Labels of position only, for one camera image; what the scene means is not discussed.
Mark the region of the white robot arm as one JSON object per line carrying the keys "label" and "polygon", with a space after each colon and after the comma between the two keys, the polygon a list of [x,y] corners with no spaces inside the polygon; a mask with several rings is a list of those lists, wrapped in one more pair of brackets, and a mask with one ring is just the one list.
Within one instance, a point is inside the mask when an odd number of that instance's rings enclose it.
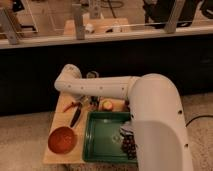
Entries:
{"label": "white robot arm", "polygon": [[194,171],[179,92],[167,77],[83,78],[73,64],[63,67],[54,87],[79,99],[99,96],[127,100],[139,171]]}

